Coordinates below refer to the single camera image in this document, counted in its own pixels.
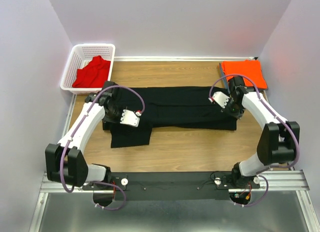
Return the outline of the black t shirt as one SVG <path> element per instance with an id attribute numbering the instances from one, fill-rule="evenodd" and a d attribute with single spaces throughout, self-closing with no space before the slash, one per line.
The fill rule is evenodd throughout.
<path id="1" fill-rule="evenodd" d="M 103 121 L 111 133 L 111 148 L 149 145 L 154 128 L 179 127 L 235 131 L 237 120 L 208 99 L 207 86 L 135 87 L 145 110 L 138 127 Z"/>

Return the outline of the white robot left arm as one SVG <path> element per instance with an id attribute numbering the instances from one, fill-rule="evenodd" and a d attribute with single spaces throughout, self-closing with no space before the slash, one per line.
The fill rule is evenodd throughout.
<path id="1" fill-rule="evenodd" d="M 93 182 L 104 190 L 111 183 L 111 169 L 106 165 L 87 164 L 84 150 L 94 129 L 104 118 L 117 122 L 121 112 L 113 102 L 120 85 L 106 81 L 101 91 L 85 98 L 80 115 L 69 131 L 58 141 L 45 148 L 45 165 L 48 180 L 61 183 L 71 193 L 75 187 Z"/>

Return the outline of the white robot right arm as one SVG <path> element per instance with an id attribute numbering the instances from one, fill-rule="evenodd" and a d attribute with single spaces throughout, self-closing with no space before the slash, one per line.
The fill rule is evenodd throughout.
<path id="1" fill-rule="evenodd" d="M 277 113 L 264 99 L 256 85 L 245 85 L 245 76 L 234 74 L 228 82 L 230 95 L 223 98 L 222 112 L 240 119 L 249 111 L 262 129 L 256 152 L 247 160 L 236 163 L 230 183 L 241 188 L 257 174 L 271 168 L 287 169 L 300 158 L 300 126 Z"/>

